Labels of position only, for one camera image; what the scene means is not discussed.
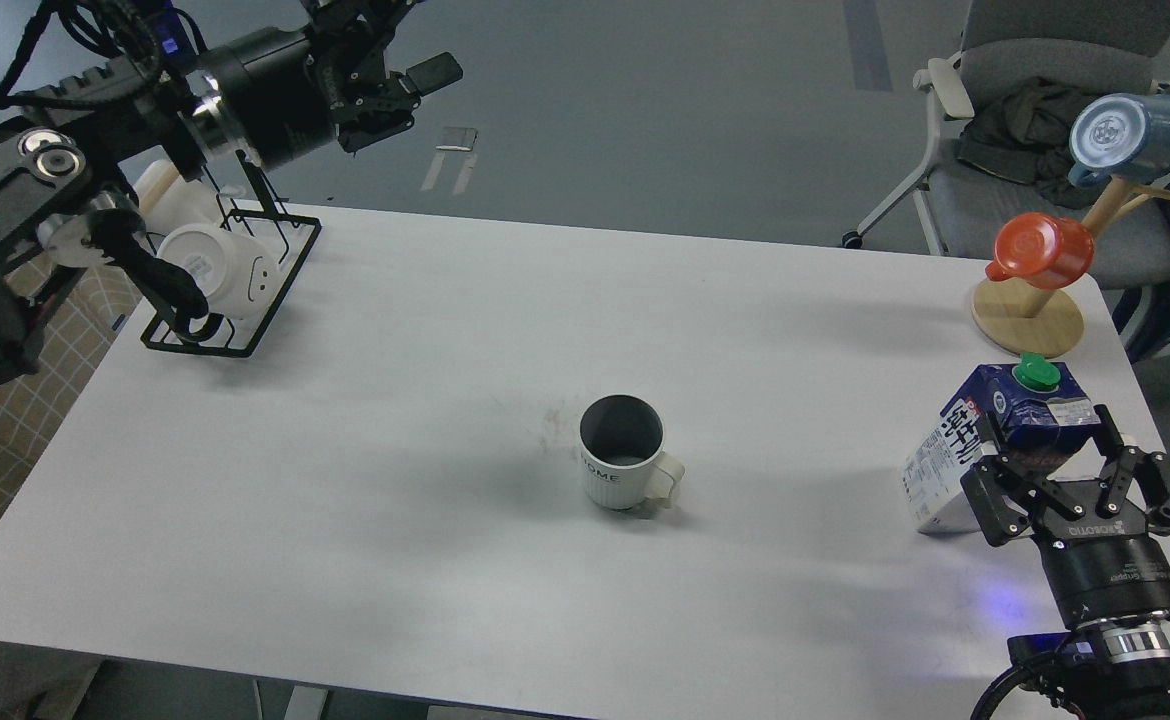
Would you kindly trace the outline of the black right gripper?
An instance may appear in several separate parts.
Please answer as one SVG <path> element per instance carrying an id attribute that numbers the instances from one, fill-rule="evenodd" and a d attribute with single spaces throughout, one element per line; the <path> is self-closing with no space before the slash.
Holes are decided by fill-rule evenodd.
<path id="1" fill-rule="evenodd" d="M 1066 629 L 1107 620 L 1170 619 L 1170 561 L 1156 536 L 1170 536 L 1170 461 L 1120 432 L 1109 407 L 1093 441 L 1103 459 L 1096 479 L 1052 484 L 1016 461 L 991 414 L 975 420 L 980 454 L 961 475 L 961 489 L 984 541 L 1002 547 L 1033 528 L 1042 571 Z M 1128 501 L 1137 486 L 1144 514 Z M 1074 498 L 1068 503 L 1068 493 Z M 1066 519 L 1083 507 L 1079 519 Z"/>

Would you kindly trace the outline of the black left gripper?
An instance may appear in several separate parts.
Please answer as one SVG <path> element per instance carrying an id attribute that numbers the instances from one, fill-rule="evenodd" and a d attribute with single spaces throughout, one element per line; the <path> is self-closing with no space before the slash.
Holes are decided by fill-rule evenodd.
<path id="1" fill-rule="evenodd" d="M 439 53 L 405 73 L 388 69 L 385 50 L 413 1 L 307 1 L 310 74 L 328 105 L 335 140 L 346 152 L 406 131 L 417 97 L 463 78 L 452 53 Z"/>

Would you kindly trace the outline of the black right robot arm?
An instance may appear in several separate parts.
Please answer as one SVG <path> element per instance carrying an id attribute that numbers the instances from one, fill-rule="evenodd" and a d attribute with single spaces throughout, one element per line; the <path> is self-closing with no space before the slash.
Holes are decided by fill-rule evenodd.
<path id="1" fill-rule="evenodd" d="M 1078 719 L 1170 719 L 1170 466 L 1120 433 L 1096 407 L 1100 473 L 1057 482 L 1016 460 L 997 421 L 977 423 L 980 455 L 961 478 L 989 544 L 1027 536 L 1062 632 L 1016 635 L 1009 667 L 972 709 L 991 719 L 1014 690 Z"/>

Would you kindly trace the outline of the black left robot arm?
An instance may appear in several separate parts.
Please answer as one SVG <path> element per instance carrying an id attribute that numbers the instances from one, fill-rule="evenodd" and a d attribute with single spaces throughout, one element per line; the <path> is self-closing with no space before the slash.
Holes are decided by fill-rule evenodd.
<path id="1" fill-rule="evenodd" d="M 0 81 L 0 386 L 36 373 L 44 331 L 91 266 L 117 266 L 154 307 L 152 348 L 215 355 L 227 307 L 146 246 L 119 165 L 161 149 L 183 181 L 236 155 L 260 208 L 266 172 L 326 143 L 357 152 L 407 131 L 429 94 L 462 78 L 448 53 L 397 71 L 385 52 L 411 1 L 307 1 L 307 23 L 179 54 L 164 4 L 42 1 Z"/>

